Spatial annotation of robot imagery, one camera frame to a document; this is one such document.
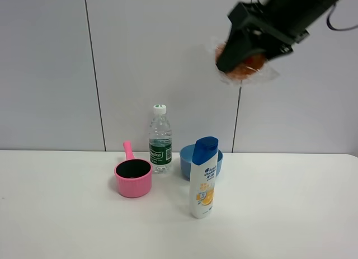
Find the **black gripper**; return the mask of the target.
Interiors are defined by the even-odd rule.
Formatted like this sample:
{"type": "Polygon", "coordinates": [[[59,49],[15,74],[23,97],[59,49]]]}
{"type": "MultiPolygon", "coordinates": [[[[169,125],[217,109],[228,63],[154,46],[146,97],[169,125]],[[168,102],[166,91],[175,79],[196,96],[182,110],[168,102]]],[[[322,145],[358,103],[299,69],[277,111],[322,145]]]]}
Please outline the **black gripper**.
{"type": "Polygon", "coordinates": [[[238,2],[228,18],[231,31],[217,68],[231,72],[249,57],[272,60],[292,53],[293,45],[309,35],[307,29],[339,0],[257,0],[238,2]]]}

